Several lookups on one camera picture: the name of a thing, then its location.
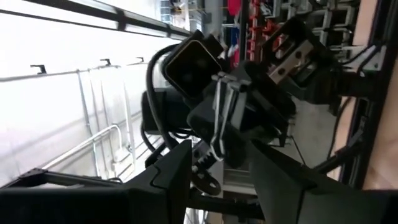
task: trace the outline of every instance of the bolt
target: bolt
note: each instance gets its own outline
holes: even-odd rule
[[[279,69],[279,71],[278,71],[279,75],[283,75],[284,73],[285,73],[285,69],[284,68]]]
[[[301,56],[302,56],[301,51],[296,52],[295,57],[296,57],[297,59],[300,59]]]
[[[198,158],[200,157],[200,152],[194,151],[194,152],[193,152],[193,156],[194,156],[196,159],[198,159]]]

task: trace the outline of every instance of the metal pole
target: metal pole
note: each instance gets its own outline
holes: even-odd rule
[[[209,212],[265,220],[260,205],[237,202],[235,200],[224,198],[191,195],[188,200],[187,207]]]
[[[246,59],[246,33],[249,21],[249,0],[241,2],[241,21],[239,33],[239,61]]]
[[[0,78],[0,83],[1,82],[13,82],[13,81],[19,81],[19,80],[27,80],[27,79],[33,79],[33,78],[44,78],[44,77],[55,77],[55,76],[60,76],[60,75],[72,75],[76,73],[83,73],[83,72],[89,72],[90,70],[95,70],[95,69],[100,69],[100,68],[121,68],[121,67],[128,67],[128,66],[133,66],[133,65],[140,65],[140,64],[147,64],[147,63],[130,63],[128,65],[120,66],[120,65],[107,65],[107,66],[99,66],[95,68],[88,68],[86,70],[74,70],[70,72],[60,72],[60,73],[49,73],[49,74],[35,74],[35,75],[21,75],[21,76],[16,76],[16,77],[6,77],[6,78]]]
[[[130,109],[130,99],[126,86],[126,82],[124,81],[122,74],[119,74],[119,78],[122,84],[122,96],[124,100],[124,115],[126,116],[126,131],[127,131],[127,139],[129,140],[130,146],[127,146],[127,149],[130,151],[133,163],[136,164],[136,150],[134,144],[134,135],[132,130],[132,119],[131,119],[131,109]]]
[[[83,89],[83,82],[81,81],[81,76],[80,76],[80,72],[79,71],[77,71],[77,77],[78,77],[78,80],[79,80],[81,104],[83,106],[83,113],[85,115],[86,127],[87,127],[87,130],[88,130],[88,133],[90,134],[90,136],[93,136],[93,131],[91,130],[91,125],[90,125],[90,118],[88,116],[86,96],[85,96],[85,92],[84,92],[84,89]],[[96,150],[96,145],[95,145],[94,141],[93,141],[93,162],[94,162],[94,166],[95,166],[95,174],[97,176],[100,176],[100,168],[98,166],[97,150]]]
[[[139,34],[139,35],[146,35],[146,36],[150,36],[150,37],[164,38],[163,35],[145,34],[145,33],[141,33],[141,32],[133,32],[133,31],[129,31],[129,30],[117,30],[116,26],[115,26],[115,28],[101,27],[101,26],[95,26],[95,25],[91,25],[91,24],[84,24],[84,23],[80,23],[80,22],[65,21],[65,20],[62,20],[62,19],[53,19],[53,18],[48,18],[48,17],[44,17],[44,16],[35,16],[35,15],[21,13],[21,12],[12,12],[12,11],[7,11],[7,10],[3,10],[3,9],[0,9],[0,14],[7,14],[7,15],[12,15],[12,16],[21,16],[21,17],[26,17],[26,18],[31,18],[31,19],[40,19],[40,20],[43,20],[43,21],[60,22],[60,23],[64,23],[64,24],[71,24],[71,25],[83,26],[83,27],[89,27],[89,28],[96,28],[96,29],[121,31],[121,32],[126,32],[126,33],[129,33],[129,34]],[[170,37],[170,38],[171,39],[181,40],[180,37]]]
[[[57,158],[55,158],[54,160],[50,161],[49,163],[47,163],[45,166],[43,166],[42,169],[51,169],[53,167],[55,167],[56,165],[59,165],[59,163],[67,160],[69,157],[75,155],[76,153],[80,152],[82,149],[84,149],[85,147],[87,147],[90,143],[93,142],[94,139],[100,137],[101,135],[109,132],[112,129],[117,129],[118,130],[118,134],[120,136],[119,138],[119,146],[122,147],[122,140],[121,140],[121,131],[120,128],[117,125],[111,125],[107,128],[102,129],[101,131],[97,132],[96,134],[94,134],[92,137],[84,140],[82,143],[80,143],[79,145],[77,145],[76,147],[74,147],[73,149],[65,152],[64,154],[62,154],[61,156],[58,156]]]
[[[104,93],[104,85],[103,85],[102,79],[100,79],[99,82],[100,82],[100,85],[101,85],[101,97],[102,97],[102,104],[103,104],[103,106],[104,106],[105,122],[106,122],[106,125],[109,126],[109,125],[111,125],[111,124],[110,124],[110,122],[109,122],[108,107],[107,107],[107,105],[106,105],[105,93]],[[112,158],[113,158],[113,161],[112,161],[112,162],[116,162],[116,157],[115,157],[115,155],[114,155],[114,149],[113,149],[112,135],[109,135],[109,148],[110,148],[110,150],[111,150],[111,155],[112,155]]]
[[[92,100],[93,100],[95,121],[96,121],[97,130],[99,131],[100,130],[100,118],[98,116],[98,107],[97,107],[97,103],[96,103],[96,95],[95,95],[94,86],[93,86],[93,79],[92,79],[93,75],[91,74],[91,71],[89,71],[88,73],[90,74],[90,77],[89,77],[89,79],[90,79],[90,89],[91,89],[91,97],[92,97]],[[104,168],[106,170],[106,172],[105,172],[106,173],[106,177],[109,178],[109,168],[106,165],[104,141],[102,139],[100,140],[100,144],[101,144],[101,152],[102,152],[103,164],[104,164]]]
[[[343,147],[342,149],[337,151],[335,155],[331,156],[321,164],[315,166],[313,170],[319,172],[320,174],[327,174],[337,167],[342,166],[349,161],[352,161],[356,156],[360,155],[362,150],[362,144],[356,144],[351,147]]]
[[[138,26],[164,32],[165,37],[189,37],[189,31],[145,16],[129,12],[99,1],[69,1],[69,0],[25,0],[44,6],[55,7],[66,11],[77,12],[87,16],[94,16],[118,23],[117,30],[125,31],[128,26]]]

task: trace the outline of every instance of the black plastic housing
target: black plastic housing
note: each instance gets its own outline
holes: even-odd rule
[[[185,39],[163,61],[165,79],[185,98],[194,100],[211,82],[211,76],[222,71],[217,59],[223,48],[212,36],[197,30]]]
[[[183,102],[182,95],[173,88],[155,88],[162,119],[167,124],[167,130],[175,132],[177,129],[190,129],[187,116],[190,108]],[[150,110],[146,91],[141,98],[142,120],[144,131],[148,134],[159,135],[159,130]]]

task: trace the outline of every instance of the metal clamp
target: metal clamp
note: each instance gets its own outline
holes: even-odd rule
[[[237,105],[237,99],[240,93],[244,92],[250,83],[247,81],[239,81],[236,77],[227,75],[223,72],[220,72],[218,75],[212,76],[213,80],[217,81],[216,93],[215,93],[215,126],[214,126],[214,134],[210,142],[210,149],[213,153],[214,157],[217,161],[222,161],[225,157],[226,147],[224,144],[224,133],[226,123],[231,121],[231,118],[234,120],[241,121],[243,116],[244,104],[240,105],[237,113],[239,116],[237,118],[235,113],[235,108]],[[225,91],[225,99],[223,102],[223,110],[221,111],[221,83],[226,84]],[[246,94],[244,93],[242,97],[239,97],[240,100],[243,100],[243,103],[246,102]]]

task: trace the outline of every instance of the red object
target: red object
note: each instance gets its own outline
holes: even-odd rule
[[[241,0],[228,0],[228,12],[235,16],[241,9]]]
[[[279,29],[279,25],[272,22],[270,19],[267,20],[267,24],[265,28],[262,30],[262,34],[265,38],[269,38],[275,31]],[[274,49],[278,48],[278,46],[282,43],[282,37],[279,36],[277,40],[274,42]]]

